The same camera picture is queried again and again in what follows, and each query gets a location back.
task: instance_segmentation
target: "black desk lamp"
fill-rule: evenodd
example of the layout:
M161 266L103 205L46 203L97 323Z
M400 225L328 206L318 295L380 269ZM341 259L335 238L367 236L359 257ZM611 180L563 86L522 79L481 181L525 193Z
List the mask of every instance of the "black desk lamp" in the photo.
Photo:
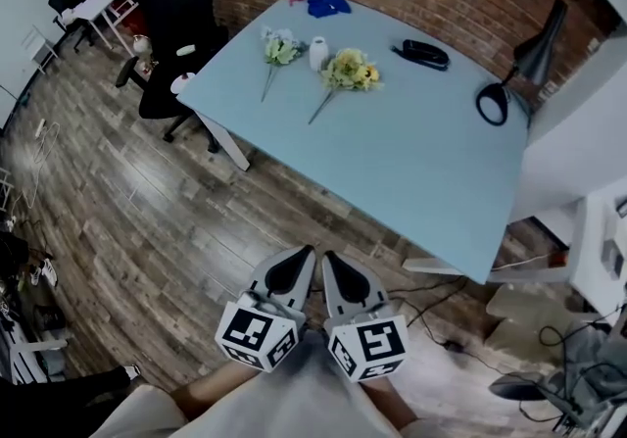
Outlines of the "black desk lamp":
M501 126L507 121L507 103L509 99L505 86L515 75L521 74L539 86L547 82L553 44L566 16L567 9L565 2L555 0L551 13L540 33L513 49L513 65L507 77L501 82L487 85L479 92L476 100L477 110L489 124ZM490 114L494 118L490 118L486 114L485 110L488 107L490 108Z

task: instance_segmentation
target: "office chair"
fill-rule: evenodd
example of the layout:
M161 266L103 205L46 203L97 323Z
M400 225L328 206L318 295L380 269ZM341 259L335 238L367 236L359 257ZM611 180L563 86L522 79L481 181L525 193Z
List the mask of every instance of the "office chair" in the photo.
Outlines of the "office chair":
M131 58L122 67L116 87L124 86L131 79L144 90L139 104L142 118L176 118L164 135L166 142L172 142L174 130L194 113L178 102L169 88L183 73L197 73L226 44L228 30L216 25L214 0L137 1L158 64L150 79L145 80L134 68L137 57ZM196 48L193 53L176 55L177 50L190 45ZM209 151L217 152L217 142L211 133L209 135Z
M55 10L61 16L65 10L67 9L71 10L75 8L76 6L78 6L83 1L84 0L49 0L48 6L50 6L53 10ZM53 22L57 24L61 28L61 30L63 30L66 33L73 33L79 30L80 28L82 28L82 33L80 34L80 38L74 45L74 51L76 53L78 53L78 44L80 44L80 42L85 38L89 42L89 46L94 45L94 41L91 38L92 28L87 20L76 19L71 24L64 25L61 22L59 22L59 17L57 17L55 18Z

